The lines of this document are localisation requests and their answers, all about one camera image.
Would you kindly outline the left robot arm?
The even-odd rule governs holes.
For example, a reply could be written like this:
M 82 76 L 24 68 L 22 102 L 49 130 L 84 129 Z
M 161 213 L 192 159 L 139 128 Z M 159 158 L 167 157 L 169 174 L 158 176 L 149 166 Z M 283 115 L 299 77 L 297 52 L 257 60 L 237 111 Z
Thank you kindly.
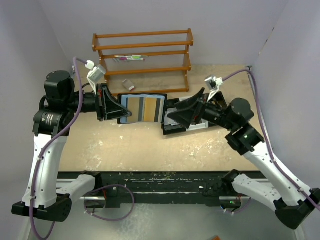
M 102 176 L 84 171 L 67 186 L 57 188 L 59 165 L 71 126 L 80 113 L 97 114 L 99 121 L 130 117 L 132 113 L 112 96 L 106 84 L 96 92 L 75 91 L 71 75 L 51 72 L 44 82 L 45 96 L 33 117 L 34 156 L 27 189 L 21 201 L 12 205 L 17 216 L 50 222 L 64 222 L 73 204 L 86 194 L 103 191 Z

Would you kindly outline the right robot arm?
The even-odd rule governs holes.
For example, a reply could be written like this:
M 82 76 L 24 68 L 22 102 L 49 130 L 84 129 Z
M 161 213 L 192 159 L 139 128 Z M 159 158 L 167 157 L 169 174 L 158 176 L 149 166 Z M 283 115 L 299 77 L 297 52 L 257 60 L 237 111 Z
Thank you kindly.
M 273 153 L 270 143 L 251 124 L 254 117 L 250 103 L 235 98 L 228 107 L 211 102 L 213 93 L 201 89 L 196 95 L 174 104 L 168 118 L 185 128 L 206 120 L 229 131 L 229 146 L 255 165 L 271 183 L 271 187 L 232 170 L 224 178 L 222 190 L 228 196 L 246 195 L 271 209 L 289 229 L 297 229 L 320 207 L 319 188 L 310 188 L 299 180 Z

